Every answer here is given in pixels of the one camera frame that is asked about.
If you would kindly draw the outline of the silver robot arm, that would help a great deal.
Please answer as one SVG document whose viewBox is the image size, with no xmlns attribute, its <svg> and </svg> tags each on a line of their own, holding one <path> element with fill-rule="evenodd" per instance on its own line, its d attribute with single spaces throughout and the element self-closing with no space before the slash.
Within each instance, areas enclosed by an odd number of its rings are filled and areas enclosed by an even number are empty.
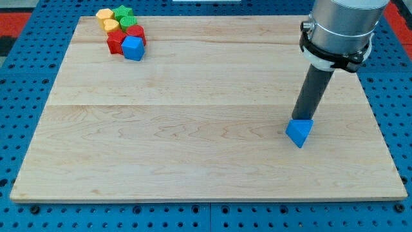
<svg viewBox="0 0 412 232">
<path fill-rule="evenodd" d="M 388 0 L 315 0 L 301 22 L 303 56 L 324 72 L 355 73 L 372 51 L 373 31 Z"/>
</svg>

